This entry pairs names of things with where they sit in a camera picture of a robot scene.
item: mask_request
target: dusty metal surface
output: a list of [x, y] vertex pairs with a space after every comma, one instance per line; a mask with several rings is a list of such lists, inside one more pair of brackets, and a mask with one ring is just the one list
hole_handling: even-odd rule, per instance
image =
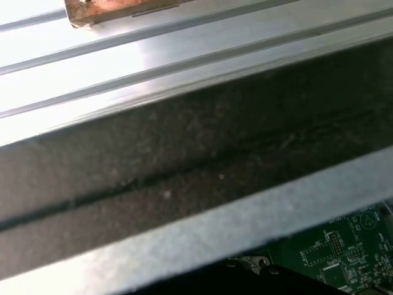
[[176, 7], [193, 0], [65, 0], [70, 22], [76, 28], [115, 18]]
[[393, 194], [393, 148], [0, 281], [1, 294], [133, 291]]

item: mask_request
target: microchip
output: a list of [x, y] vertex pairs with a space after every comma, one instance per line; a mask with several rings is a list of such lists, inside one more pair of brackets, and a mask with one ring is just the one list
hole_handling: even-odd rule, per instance
[[356, 295], [386, 295], [387, 293], [380, 290], [369, 288], [355, 293]]
[[326, 284], [337, 289], [347, 286], [347, 279], [340, 264], [335, 264], [321, 270]]
[[313, 266], [314, 264], [334, 257], [332, 248], [328, 243], [315, 246], [311, 249], [305, 250], [303, 253], [309, 266]]

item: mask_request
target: metal sheet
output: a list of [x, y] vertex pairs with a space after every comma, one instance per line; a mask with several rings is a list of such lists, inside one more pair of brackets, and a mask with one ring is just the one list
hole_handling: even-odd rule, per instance
[[393, 35], [390, 0], [197, 0], [93, 31], [51, 5], [0, 25], [0, 145]]
[[2, 294], [118, 294], [393, 194], [393, 148], [0, 282]]

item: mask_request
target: metal edge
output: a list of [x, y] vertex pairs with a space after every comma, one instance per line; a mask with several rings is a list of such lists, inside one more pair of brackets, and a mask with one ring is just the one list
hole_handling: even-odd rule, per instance
[[388, 199], [393, 195], [392, 174], [390, 147], [0, 281], [0, 293], [89, 295], [136, 290]]
[[[384, 28], [388, 27], [387, 30], [389, 31], [386, 31], [386, 28], [381, 29], [381, 23], [384, 23]], [[247, 55], [245, 57], [237, 57], [232, 60], [224, 60], [219, 63], [191, 69], [189, 71], [195, 72], [195, 75], [190, 76], [195, 78], [194, 81], [185, 80], [184, 73], [179, 72], [156, 79], [157, 81], [153, 81], [156, 87], [153, 88], [151, 87], [152, 81], [148, 81], [99, 95], [65, 101], [32, 111], [21, 112], [14, 116], [3, 117], [0, 118], [0, 132], [3, 134], [0, 146], [5, 146], [43, 133], [53, 132], [89, 120], [98, 119], [127, 109], [136, 108], [154, 101], [160, 101], [186, 92], [195, 91], [200, 88], [268, 71], [279, 66], [290, 65], [299, 61], [316, 58], [323, 54], [334, 53], [357, 45], [364, 45], [370, 42], [387, 39], [393, 36], [393, 31], [389, 29], [390, 23], [393, 23], [393, 17], [378, 22], [366, 23], [355, 28], [348, 28], [325, 34], [317, 37], [319, 40], [317, 47], [313, 49], [308, 47], [306, 51], [303, 47], [297, 46], [296, 44], [286, 44], [282, 47], [290, 47], [290, 51], [285, 51], [286, 53], [290, 52], [290, 55], [287, 56], [280, 53], [271, 61], [266, 61], [266, 59], [263, 58], [263, 53], [262, 56], [259, 56], [258, 52], [250, 54], [250, 56], [253, 56], [251, 60], [261, 60], [263, 61], [263, 66], [253, 63], [251, 67], [246, 67], [241, 70], [236, 69], [236, 65], [244, 65], [244, 58], [247, 58]], [[336, 42], [331, 43], [329, 46], [323, 45], [325, 39], [331, 40], [335, 38], [337, 39]], [[271, 50], [282, 52], [282, 50], [279, 49]], [[204, 73], [211, 74], [214, 72], [219, 74], [213, 79], [212, 77], [204, 78]], [[182, 83], [169, 86], [170, 83], [168, 82], [176, 80], [182, 81]], [[162, 89], [158, 87], [158, 85], [167, 85], [167, 87]], [[148, 90], [148, 92], [141, 92], [139, 88]], [[134, 93], [132, 101], [125, 96], [127, 92]], [[21, 120], [25, 122], [25, 124], [18, 124]], [[8, 132], [9, 126], [14, 126], [14, 131], [12, 133]]]

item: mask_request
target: circuit board trace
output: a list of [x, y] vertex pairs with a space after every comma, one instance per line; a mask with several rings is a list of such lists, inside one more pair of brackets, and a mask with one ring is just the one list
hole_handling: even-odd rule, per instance
[[391, 283], [393, 278], [393, 247], [377, 206], [332, 219], [253, 254], [347, 293]]

